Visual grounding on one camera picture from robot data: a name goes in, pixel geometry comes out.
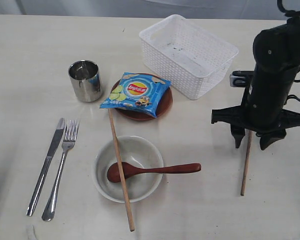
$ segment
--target white bowl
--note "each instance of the white bowl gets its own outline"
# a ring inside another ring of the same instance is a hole
[[[148,140],[139,136],[118,136],[120,155],[123,162],[138,168],[162,168],[164,161],[159,150]],[[113,183],[107,178],[109,167],[116,163],[113,141],[108,142],[98,153],[92,166],[92,177],[96,189],[105,198],[124,203],[121,182]],[[130,202],[137,202],[155,191],[162,174],[143,173],[126,180]]]

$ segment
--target knife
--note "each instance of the knife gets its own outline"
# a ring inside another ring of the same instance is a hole
[[[58,125],[56,126],[48,153],[45,157],[44,164],[43,164],[43,167],[42,167],[40,175],[39,175],[39,179],[36,182],[31,201],[30,201],[28,209],[26,211],[27,216],[32,216],[32,214],[34,214],[42,187],[44,185],[44,182],[45,182],[45,179],[46,179],[46,176],[48,173],[48,169],[49,169],[51,160],[54,157],[55,152],[59,146],[61,138],[64,134],[64,129],[65,129],[65,119],[62,117],[62,118],[60,118]]]

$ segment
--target metal cup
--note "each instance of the metal cup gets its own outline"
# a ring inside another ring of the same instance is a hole
[[[93,102],[103,93],[98,65],[93,61],[77,61],[69,67],[68,74],[76,97],[82,102]]]

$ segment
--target fork handle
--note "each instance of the fork handle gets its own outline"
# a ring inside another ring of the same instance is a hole
[[[64,169],[67,154],[68,154],[68,150],[64,150],[62,152],[60,165],[59,165],[58,172],[57,172],[55,180],[54,180],[52,191],[51,191],[50,197],[48,199],[48,202],[46,203],[42,217],[41,217],[42,220],[44,220],[44,221],[51,221],[55,216],[59,184],[60,184],[61,174]]]
[[[44,160],[44,164],[42,166],[38,181],[36,182],[28,209],[26,211],[27,216],[32,216],[32,214],[34,213],[34,211],[36,209],[38,199],[40,197],[42,187],[44,186],[51,160],[52,160],[51,156],[47,156]]]

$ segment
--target white plastic basket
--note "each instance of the white plastic basket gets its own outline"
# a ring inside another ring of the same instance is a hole
[[[180,15],[139,33],[143,62],[191,100],[222,81],[238,49]]]

